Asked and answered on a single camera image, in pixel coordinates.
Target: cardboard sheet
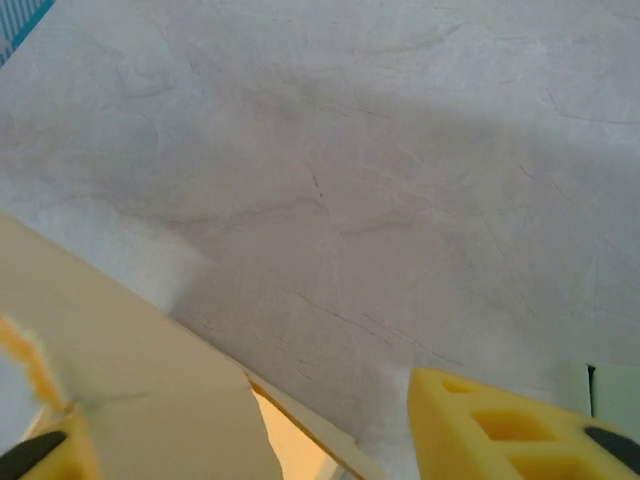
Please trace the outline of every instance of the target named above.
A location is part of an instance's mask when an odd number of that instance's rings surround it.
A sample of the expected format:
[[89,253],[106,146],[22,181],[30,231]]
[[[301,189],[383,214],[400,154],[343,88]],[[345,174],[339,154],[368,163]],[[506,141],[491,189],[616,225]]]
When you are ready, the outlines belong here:
[[[6,215],[0,311],[46,345],[87,412],[106,478],[281,478],[250,372]],[[251,382],[347,469],[385,478],[348,435],[260,378]]]

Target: white marble surface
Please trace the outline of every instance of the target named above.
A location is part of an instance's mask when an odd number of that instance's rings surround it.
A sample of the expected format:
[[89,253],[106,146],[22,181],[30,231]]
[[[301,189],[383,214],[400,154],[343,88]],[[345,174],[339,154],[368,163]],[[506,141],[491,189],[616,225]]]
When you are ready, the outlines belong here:
[[636,0],[59,0],[0,92],[3,208],[394,478],[414,365],[640,365]]

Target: beige cardboard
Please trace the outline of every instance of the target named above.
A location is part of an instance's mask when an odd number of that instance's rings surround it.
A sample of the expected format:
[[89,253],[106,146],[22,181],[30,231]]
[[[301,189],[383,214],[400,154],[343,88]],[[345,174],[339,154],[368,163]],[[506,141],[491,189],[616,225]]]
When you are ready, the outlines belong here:
[[[0,312],[33,329],[88,413],[106,478],[281,478],[242,366],[132,292],[0,215]],[[353,439],[246,371],[359,478],[386,478]]]

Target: light green object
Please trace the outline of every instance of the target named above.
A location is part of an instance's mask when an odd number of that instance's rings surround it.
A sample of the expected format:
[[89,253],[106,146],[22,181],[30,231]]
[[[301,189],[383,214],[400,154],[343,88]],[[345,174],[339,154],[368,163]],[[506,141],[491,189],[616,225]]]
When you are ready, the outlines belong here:
[[640,368],[572,363],[561,370],[561,406],[595,417],[640,443]]

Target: black rubber pad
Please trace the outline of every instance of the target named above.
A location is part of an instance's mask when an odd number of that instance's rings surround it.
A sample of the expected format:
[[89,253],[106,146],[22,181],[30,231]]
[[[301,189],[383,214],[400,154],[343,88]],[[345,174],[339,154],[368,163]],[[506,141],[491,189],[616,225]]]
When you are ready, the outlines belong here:
[[598,427],[586,427],[584,433],[635,474],[640,475],[640,445],[630,438]]
[[18,480],[66,438],[66,433],[55,431],[19,443],[0,457],[0,479]]

